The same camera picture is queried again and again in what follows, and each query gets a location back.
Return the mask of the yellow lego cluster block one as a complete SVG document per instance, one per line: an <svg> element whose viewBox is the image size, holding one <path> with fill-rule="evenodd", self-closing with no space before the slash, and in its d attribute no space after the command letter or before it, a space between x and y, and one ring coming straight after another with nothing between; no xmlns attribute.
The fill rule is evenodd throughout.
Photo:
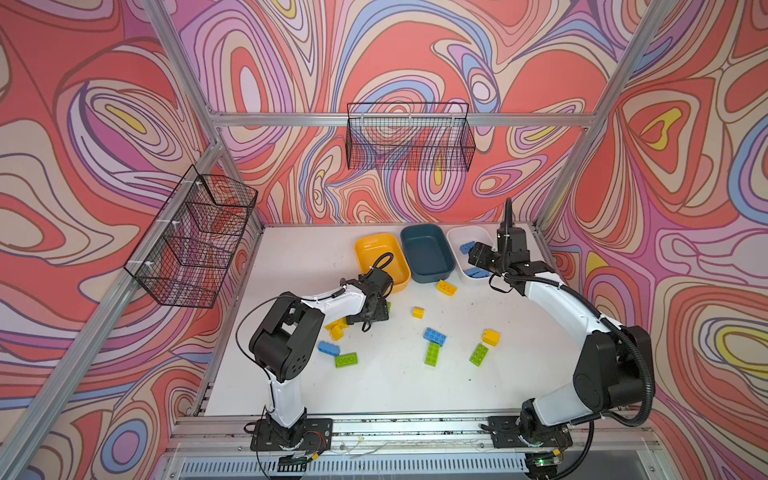
<svg viewBox="0 0 768 480"><path fill-rule="evenodd" d="M335 322L332 322L332 323L326 325L325 329L329 330L329 331L331 331L331 330L333 330L335 328L338 328L339 330L343 330L343 329L346 329L347 327L348 327L348 325L346 323L346 320L345 319L339 319L339 320L337 320Z"/></svg>

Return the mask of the yellow sloped lego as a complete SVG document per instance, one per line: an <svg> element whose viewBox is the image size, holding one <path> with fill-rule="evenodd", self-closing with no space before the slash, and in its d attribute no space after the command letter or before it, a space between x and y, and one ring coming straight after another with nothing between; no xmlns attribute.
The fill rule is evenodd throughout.
<svg viewBox="0 0 768 480"><path fill-rule="evenodd" d="M448 297L453 297L457 292L457 288L454 285L446 282L445 280L440 280L437 283L436 288L439 292L441 292L442 294Z"/></svg>

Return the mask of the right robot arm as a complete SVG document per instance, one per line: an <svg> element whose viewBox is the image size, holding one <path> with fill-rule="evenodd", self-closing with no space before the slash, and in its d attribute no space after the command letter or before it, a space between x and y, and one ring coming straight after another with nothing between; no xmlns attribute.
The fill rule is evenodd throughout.
<svg viewBox="0 0 768 480"><path fill-rule="evenodd" d="M512 428L518 438L538 446L562 427L603 417L625 427L643 425L656 390L648 332L601 313L546 262L533 261L525 232L513 223L503 222L496 239L495 248L476 243L469 263L539 305L581 347L570 382L524 402Z"/></svg>

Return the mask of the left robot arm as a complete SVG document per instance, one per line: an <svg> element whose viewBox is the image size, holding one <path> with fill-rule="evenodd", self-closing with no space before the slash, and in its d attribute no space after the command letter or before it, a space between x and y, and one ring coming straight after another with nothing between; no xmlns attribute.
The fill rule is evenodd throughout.
<svg viewBox="0 0 768 480"><path fill-rule="evenodd" d="M326 430L313 430L301 395L299 376L307 367L321 329L329 321L351 318L365 330L389 319L387 297L394 280L372 267L355 279L343 279L336 289L309 297L284 292L275 300L248 343L256 365L265 371L271 409L257 422L258 443L288 449L318 440L329 441Z"/></svg>

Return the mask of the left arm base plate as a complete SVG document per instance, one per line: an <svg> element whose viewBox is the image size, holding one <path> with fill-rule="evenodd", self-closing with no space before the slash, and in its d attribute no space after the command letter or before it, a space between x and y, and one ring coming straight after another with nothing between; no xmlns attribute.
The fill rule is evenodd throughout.
<svg viewBox="0 0 768 480"><path fill-rule="evenodd" d="M324 452L332 445L334 422L331 418L300 418L292 427L283 427L270 416L244 427L251 434L254 452Z"/></svg>

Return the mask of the blue lego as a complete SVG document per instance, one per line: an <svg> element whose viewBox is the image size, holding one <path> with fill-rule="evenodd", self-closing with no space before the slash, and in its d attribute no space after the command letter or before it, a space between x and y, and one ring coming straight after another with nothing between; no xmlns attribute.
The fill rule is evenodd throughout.
<svg viewBox="0 0 768 480"><path fill-rule="evenodd" d="M333 357L338 357L341 355L340 347L338 345L335 345L329 342L320 341L317 345L317 348L321 353L324 353Z"/></svg>
<svg viewBox="0 0 768 480"><path fill-rule="evenodd" d="M430 343L443 347L446 341L446 336L432 328L427 328L424 331L423 338Z"/></svg>
<svg viewBox="0 0 768 480"><path fill-rule="evenodd" d="M462 244L462 245L459 247L459 251L460 251L462 254L464 254L464 255L468 255L468 254L469 254L469 252L471 251L471 249L472 249L472 248L475 246L475 244L476 244L476 242L475 242L475 241L471 241L471 242L467 242L467 243L465 243L465 244Z"/></svg>
<svg viewBox="0 0 768 480"><path fill-rule="evenodd" d="M464 274L472 279L487 278L490 276L490 272L481 268L471 268L464 271Z"/></svg>

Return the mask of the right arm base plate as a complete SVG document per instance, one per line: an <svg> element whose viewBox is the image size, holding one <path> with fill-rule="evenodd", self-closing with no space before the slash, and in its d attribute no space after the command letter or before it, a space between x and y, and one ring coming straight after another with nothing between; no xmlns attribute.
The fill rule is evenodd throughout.
<svg viewBox="0 0 768 480"><path fill-rule="evenodd" d="M567 449L573 445L566 426L545 426L527 415L490 416L480 425L495 448Z"/></svg>

